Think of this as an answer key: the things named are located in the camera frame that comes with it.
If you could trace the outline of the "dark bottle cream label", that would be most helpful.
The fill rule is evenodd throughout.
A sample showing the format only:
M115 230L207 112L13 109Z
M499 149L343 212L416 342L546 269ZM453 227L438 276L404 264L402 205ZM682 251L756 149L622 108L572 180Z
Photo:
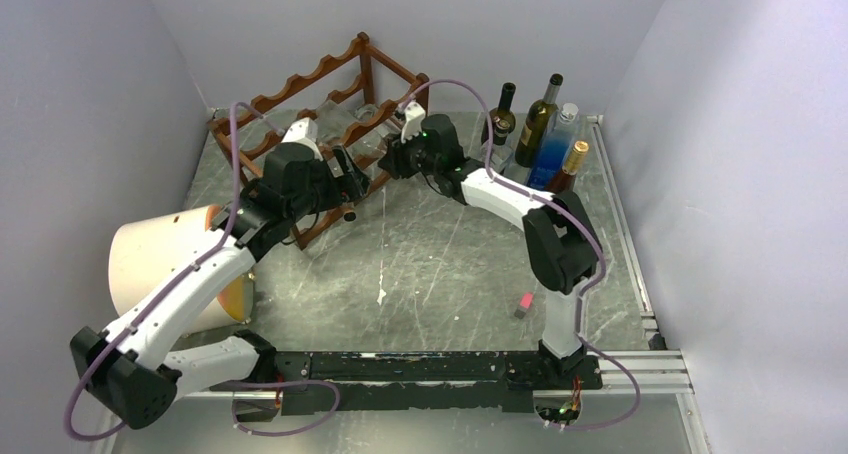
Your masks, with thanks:
M512 121L516 127L516 117L512 111L512 102L516 92L516 86L514 83L506 82L502 85L501 94L499 97L499 101L497 106L490 110L487 119L483 123L483 129L480 137L480 144L484 145L489 141L490 131L489 131L489 123L492 124L492 118L497 116L501 118L506 118Z

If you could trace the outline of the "green wine bottle silver cap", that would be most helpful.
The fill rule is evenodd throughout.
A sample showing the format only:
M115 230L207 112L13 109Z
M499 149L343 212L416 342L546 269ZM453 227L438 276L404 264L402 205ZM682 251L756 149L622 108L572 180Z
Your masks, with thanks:
M533 166L550 116L557 110L557 97L562 83L562 74L552 74L544 95L531 104L515 150L514 159L519 166Z

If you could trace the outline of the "dark bottle gold foil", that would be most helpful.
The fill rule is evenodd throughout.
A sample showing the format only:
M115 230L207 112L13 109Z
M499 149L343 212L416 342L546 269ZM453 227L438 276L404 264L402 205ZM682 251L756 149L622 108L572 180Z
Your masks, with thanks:
M561 168L547 183L544 190L553 194L571 191L589 150L590 145L587 141L576 141L565 156Z

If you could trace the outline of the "blue labelled clear bottle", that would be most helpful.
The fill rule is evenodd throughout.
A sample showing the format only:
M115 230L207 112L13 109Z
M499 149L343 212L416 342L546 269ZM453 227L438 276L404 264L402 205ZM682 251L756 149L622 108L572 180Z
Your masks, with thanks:
M542 190L561 169L581 128L579 108L565 103L551 115L526 185Z

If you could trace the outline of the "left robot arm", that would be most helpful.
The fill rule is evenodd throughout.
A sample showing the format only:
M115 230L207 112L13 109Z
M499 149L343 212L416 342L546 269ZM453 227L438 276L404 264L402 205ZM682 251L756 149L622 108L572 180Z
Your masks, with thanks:
M263 176L237 185L235 200L206 231L193 258L136 307L103 330L82 328L70 341L79 374L64 428L88 392L132 429L149 426L187 394L219 384L261 390L279 380L277 351L261 336L238 331L216 344L173 350L176 340L217 295L288 237L303 217L363 199L371 180L343 146L332 149L341 174L309 144L284 142L265 159Z

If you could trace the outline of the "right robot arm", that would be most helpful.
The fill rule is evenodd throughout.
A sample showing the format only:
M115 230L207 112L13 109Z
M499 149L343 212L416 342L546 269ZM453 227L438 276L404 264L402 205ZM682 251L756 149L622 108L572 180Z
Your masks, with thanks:
M540 376L550 387L565 387L588 350L581 334L585 294L606 271L582 201L574 193L554 195L488 172L465 155L444 114L429 115L412 103L396 116L401 131L388 137L381 169L394 179L421 175L440 195L490 212L522 231L532 272L548 294Z

